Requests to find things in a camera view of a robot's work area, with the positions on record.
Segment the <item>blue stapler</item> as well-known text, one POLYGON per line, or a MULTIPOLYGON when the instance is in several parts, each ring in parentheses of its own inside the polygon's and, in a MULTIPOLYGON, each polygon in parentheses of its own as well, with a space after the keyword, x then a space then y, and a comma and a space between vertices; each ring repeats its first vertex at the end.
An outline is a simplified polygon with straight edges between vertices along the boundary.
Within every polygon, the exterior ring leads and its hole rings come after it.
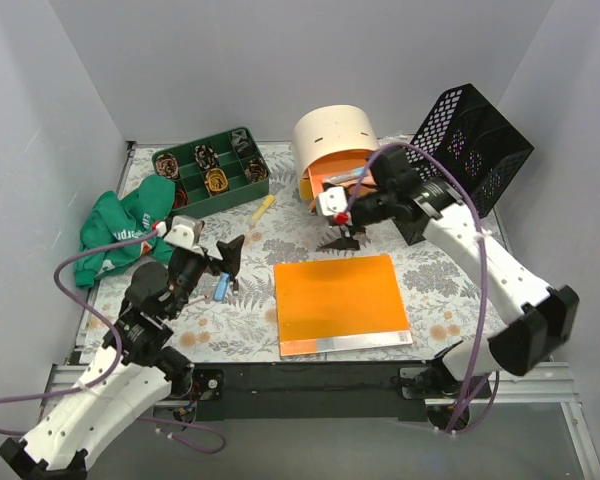
POLYGON ((216 288, 213 293, 213 300, 215 302, 223 302, 227 296, 231 279, 228 273, 222 273, 219 276, 216 288))

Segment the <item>orange folder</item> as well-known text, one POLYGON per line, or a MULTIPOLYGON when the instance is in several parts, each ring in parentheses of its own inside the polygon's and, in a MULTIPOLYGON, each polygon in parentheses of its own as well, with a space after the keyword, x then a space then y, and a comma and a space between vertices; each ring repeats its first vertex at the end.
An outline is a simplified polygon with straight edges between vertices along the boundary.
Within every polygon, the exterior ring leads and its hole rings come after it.
POLYGON ((274 267, 282 357, 413 343, 389 255, 274 267))

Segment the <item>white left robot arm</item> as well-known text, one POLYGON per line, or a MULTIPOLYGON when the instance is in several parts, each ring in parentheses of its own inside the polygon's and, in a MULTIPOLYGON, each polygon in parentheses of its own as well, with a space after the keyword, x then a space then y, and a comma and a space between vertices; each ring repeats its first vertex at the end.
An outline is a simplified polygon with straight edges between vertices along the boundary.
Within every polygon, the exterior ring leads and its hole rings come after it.
POLYGON ((204 274, 236 277, 244 238, 219 241, 213 257, 176 241, 168 265, 136 269, 118 319, 69 395, 33 429, 11 434, 0 457, 21 479, 84 479, 103 450, 156 402, 194 389, 194 366, 168 341, 204 274))

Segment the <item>orange drawer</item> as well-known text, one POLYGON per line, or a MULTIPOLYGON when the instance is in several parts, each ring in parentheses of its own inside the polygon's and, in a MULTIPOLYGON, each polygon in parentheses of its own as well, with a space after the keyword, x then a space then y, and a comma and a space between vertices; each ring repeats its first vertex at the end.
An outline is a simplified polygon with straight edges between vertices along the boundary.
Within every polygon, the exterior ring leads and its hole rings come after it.
MULTIPOLYGON (((301 200, 307 204, 308 210, 316 212, 315 202, 318 194, 326 190, 322 180, 352 169, 363 168, 372 150, 367 148, 313 149, 311 152, 294 154, 298 190, 301 200)), ((337 184, 350 187, 355 182, 337 184)))

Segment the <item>white marker red cap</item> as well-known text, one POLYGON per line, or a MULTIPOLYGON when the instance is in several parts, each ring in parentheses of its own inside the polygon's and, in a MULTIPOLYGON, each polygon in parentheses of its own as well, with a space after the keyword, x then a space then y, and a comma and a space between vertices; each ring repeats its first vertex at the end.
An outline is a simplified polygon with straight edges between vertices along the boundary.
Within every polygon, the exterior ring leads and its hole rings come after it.
POLYGON ((208 296, 204 294, 192 296, 188 299, 187 306, 195 305, 200 302, 206 302, 207 300, 208 296))

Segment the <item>black mesh file basket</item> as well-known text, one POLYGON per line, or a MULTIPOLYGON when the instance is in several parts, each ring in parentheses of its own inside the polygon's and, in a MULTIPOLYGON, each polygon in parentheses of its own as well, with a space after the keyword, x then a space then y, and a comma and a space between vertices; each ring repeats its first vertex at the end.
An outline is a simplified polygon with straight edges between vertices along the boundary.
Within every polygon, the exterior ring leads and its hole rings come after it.
POLYGON ((471 83, 444 91, 411 144, 437 159, 485 218, 534 146, 471 83))

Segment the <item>green compartment organizer box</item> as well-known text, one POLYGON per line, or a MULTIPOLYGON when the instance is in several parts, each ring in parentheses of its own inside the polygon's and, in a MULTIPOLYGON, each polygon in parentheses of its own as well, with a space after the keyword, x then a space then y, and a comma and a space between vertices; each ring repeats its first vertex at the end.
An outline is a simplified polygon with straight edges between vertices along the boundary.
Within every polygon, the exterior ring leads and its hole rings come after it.
POLYGON ((172 215, 204 218, 269 194, 269 167, 244 126, 162 149, 152 165, 174 184, 172 215))

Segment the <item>yellow highlighter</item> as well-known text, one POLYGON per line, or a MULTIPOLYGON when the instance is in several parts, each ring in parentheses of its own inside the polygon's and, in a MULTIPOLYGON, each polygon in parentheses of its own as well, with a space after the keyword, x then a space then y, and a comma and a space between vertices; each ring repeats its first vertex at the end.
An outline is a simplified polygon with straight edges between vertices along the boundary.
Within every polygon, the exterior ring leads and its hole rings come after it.
POLYGON ((267 210, 273 205, 275 202, 274 195, 268 195, 265 197, 261 205, 257 208, 257 210, 253 213, 251 218, 249 219, 249 225, 254 226, 258 223, 258 221, 262 218, 262 216, 267 212, 267 210))

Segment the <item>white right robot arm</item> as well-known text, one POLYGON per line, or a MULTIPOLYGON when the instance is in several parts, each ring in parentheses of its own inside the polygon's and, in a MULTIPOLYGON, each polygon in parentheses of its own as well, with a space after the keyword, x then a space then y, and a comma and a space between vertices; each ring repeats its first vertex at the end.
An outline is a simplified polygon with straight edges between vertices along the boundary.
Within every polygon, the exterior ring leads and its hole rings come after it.
POLYGON ((505 328, 490 338, 477 334, 438 353, 427 368, 401 385, 421 394, 465 395, 469 378, 505 371, 522 377, 570 338, 579 297, 569 286, 554 288, 521 265, 482 227, 476 207, 451 176, 424 180, 410 164, 407 144, 373 152, 363 167, 375 187, 362 194, 328 183, 315 198, 318 215, 340 231, 331 242, 354 250, 367 226, 393 220, 413 228, 479 284, 481 306, 492 304, 505 328))

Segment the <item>cream round drawer cabinet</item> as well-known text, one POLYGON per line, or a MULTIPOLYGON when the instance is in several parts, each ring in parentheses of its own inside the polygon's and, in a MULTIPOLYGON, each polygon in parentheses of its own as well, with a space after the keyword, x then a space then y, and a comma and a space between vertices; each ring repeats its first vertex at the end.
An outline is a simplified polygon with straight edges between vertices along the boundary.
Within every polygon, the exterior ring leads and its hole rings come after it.
POLYGON ((331 105, 305 114, 294 126, 291 140, 296 175, 302 178, 309 167, 335 153, 379 148, 368 115, 352 105, 331 105))

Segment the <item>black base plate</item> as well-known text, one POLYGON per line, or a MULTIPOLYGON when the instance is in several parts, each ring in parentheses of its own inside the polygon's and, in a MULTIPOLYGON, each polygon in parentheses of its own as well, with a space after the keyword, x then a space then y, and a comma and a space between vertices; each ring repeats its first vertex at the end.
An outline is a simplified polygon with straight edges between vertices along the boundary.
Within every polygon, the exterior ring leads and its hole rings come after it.
POLYGON ((199 421, 394 418, 427 420, 462 382, 439 360, 208 363, 194 370, 199 421))

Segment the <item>green cloth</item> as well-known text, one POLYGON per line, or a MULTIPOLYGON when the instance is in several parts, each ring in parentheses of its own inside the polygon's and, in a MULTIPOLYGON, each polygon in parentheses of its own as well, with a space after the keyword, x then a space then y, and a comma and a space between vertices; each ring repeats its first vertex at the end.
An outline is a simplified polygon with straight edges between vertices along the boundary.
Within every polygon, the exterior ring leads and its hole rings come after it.
MULTIPOLYGON (((123 198, 113 191, 103 193, 80 230, 80 249, 86 251, 149 234, 154 224, 167 218, 174 200, 175 184, 156 174, 146 177, 123 198)), ((73 265, 75 286, 91 288, 102 278, 125 272, 144 256, 167 264, 172 253, 170 245, 154 237, 84 257, 73 265)))

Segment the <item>blue highlighter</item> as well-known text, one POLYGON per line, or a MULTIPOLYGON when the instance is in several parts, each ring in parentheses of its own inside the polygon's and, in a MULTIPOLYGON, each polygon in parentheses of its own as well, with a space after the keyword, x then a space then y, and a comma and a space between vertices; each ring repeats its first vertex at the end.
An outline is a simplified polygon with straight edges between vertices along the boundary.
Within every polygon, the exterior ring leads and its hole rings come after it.
POLYGON ((357 182, 359 177, 363 174, 363 168, 352 169, 346 172, 338 173, 325 177, 322 182, 328 184, 343 184, 347 182, 357 182))

